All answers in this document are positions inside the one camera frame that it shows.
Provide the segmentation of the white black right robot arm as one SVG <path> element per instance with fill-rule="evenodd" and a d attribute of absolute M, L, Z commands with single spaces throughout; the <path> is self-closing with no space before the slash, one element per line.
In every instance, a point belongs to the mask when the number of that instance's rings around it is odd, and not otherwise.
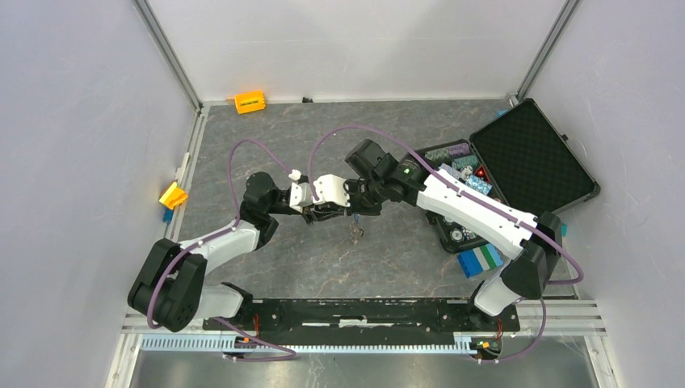
<path fill-rule="evenodd" d="M 436 170 L 414 151 L 396 160 L 370 139 L 345 158 L 362 182 L 355 203 L 371 208 L 383 202 L 405 202 L 450 218 L 492 243 L 506 260 L 472 296 L 466 317 L 486 330 L 519 299 L 540 299 L 560 259 L 561 220 L 513 209 L 461 183 L 444 169 Z"/>

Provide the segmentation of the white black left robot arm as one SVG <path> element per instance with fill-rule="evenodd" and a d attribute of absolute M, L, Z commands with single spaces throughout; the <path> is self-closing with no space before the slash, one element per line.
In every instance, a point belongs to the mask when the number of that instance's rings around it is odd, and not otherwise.
<path fill-rule="evenodd" d="M 152 328 L 178 332 L 193 319 L 223 318 L 244 329 L 254 308 L 246 292 L 231 285 L 207 286 L 205 277 L 240 255 L 266 245 L 275 233 L 275 213 L 303 215 L 317 205 L 349 206 L 345 180 L 323 175 L 309 183 L 298 171 L 288 189 L 278 188 L 266 172 L 251 175 L 236 220 L 198 238 L 174 242 L 162 238 L 152 245 L 129 291 L 127 303 L 143 314 Z"/>

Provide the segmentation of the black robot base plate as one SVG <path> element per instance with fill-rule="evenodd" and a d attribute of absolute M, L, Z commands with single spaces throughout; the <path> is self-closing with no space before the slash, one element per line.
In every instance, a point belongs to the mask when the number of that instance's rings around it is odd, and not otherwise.
<path fill-rule="evenodd" d="M 447 345 L 456 333 L 520 329 L 508 306 L 496 317 L 463 299 L 441 297 L 248 301 L 232 319 L 279 345 Z"/>

